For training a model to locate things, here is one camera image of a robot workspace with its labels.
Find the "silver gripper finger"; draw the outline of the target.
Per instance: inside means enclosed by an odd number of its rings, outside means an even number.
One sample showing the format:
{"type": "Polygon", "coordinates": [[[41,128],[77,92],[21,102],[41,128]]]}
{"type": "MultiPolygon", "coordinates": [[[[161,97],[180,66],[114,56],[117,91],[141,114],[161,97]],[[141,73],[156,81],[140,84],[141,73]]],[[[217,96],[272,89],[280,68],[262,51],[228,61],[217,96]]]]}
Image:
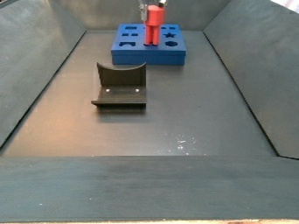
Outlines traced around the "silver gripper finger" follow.
{"type": "Polygon", "coordinates": [[[166,0],[156,0],[158,7],[164,7],[166,5],[166,0]]]}
{"type": "Polygon", "coordinates": [[[138,2],[140,17],[144,22],[146,20],[148,5],[144,0],[137,0],[137,2],[138,2]]]}

